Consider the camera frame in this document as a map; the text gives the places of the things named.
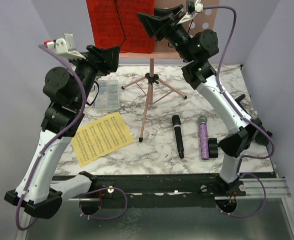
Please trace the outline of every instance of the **clear plastic box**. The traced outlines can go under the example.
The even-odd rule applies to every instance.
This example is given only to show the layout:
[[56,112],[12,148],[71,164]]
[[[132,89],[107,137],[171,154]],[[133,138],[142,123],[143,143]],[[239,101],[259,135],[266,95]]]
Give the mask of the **clear plastic box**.
[[104,112],[116,112],[120,108],[118,80],[99,80],[99,93],[95,109]]

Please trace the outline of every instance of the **marble tabletop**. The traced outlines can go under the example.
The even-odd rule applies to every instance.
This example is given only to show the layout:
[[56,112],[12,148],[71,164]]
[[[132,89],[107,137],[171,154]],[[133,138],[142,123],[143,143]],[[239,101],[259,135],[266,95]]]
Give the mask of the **marble tabletop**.
[[[103,76],[101,79],[118,80],[119,87],[121,87],[144,76],[148,71],[148,66],[120,66],[116,73]],[[55,175],[75,175],[80,171],[96,175],[202,174],[220,171],[224,156],[220,149],[218,158],[201,160],[197,119],[200,115],[205,115],[208,118],[208,136],[218,140],[228,135],[222,120],[206,99],[185,82],[181,66],[155,66],[155,73],[162,80],[186,94],[188,98],[183,99],[173,92],[156,104],[149,106],[143,142],[139,142],[146,97],[135,84],[125,90],[119,88],[119,112],[136,142],[100,157],[84,167],[79,166],[72,146],[69,145],[60,159]],[[252,116],[256,116],[257,112],[254,111],[250,102],[240,67],[238,65],[223,66],[220,78],[234,98],[246,94],[242,104]],[[147,80],[140,82],[140,86],[147,92]],[[161,83],[154,84],[154,101],[167,92],[169,89]],[[90,123],[106,114],[108,113],[97,112],[93,107],[87,106],[81,125]],[[178,156],[172,127],[172,115],[175,114],[178,114],[181,119],[185,150],[183,159]],[[247,153],[255,156],[268,154],[266,147],[257,145],[255,142],[251,144]],[[273,168],[270,159],[245,158],[240,171],[272,172]]]

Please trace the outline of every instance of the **musical notation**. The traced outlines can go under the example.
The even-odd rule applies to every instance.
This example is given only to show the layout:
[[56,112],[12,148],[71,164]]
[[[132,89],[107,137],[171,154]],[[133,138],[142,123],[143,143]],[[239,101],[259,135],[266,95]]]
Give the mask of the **musical notation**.
[[116,4],[114,0],[87,0],[87,6],[97,47],[119,46],[124,41],[125,34],[122,52],[153,51],[155,40],[149,39],[137,13],[153,14],[154,0],[116,0]]

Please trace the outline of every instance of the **black microphone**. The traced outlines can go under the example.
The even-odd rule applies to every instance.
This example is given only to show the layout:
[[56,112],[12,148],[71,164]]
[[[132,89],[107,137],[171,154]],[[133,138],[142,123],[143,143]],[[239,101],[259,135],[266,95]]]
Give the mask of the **black microphone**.
[[181,122],[178,115],[172,116],[172,125],[175,129],[175,135],[176,135],[176,142],[177,142],[177,149],[178,154],[181,159],[183,159],[183,143],[182,143],[182,135],[181,135]]

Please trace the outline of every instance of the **white wall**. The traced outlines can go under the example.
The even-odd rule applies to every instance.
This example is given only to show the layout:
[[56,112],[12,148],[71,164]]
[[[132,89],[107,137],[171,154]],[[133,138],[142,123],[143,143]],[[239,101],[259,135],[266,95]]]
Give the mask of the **white wall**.
[[[258,40],[280,0],[220,0],[221,5],[234,7],[238,21],[234,37],[225,57],[227,64],[243,64]],[[86,0],[31,0],[52,38],[62,32],[75,34],[78,50],[93,44],[93,35]],[[214,30],[218,33],[220,53],[230,33],[233,15],[230,10],[218,10]],[[221,55],[211,59],[219,63]],[[121,64],[148,64],[147,59],[120,59]],[[182,64],[180,60],[157,60],[156,64]]]
[[44,76],[57,63],[37,47],[48,38],[30,0],[0,0],[0,240],[15,237],[15,207],[3,197],[28,168],[49,104]]
[[294,0],[281,0],[243,73],[255,109],[274,133],[272,161],[286,177],[294,201]]

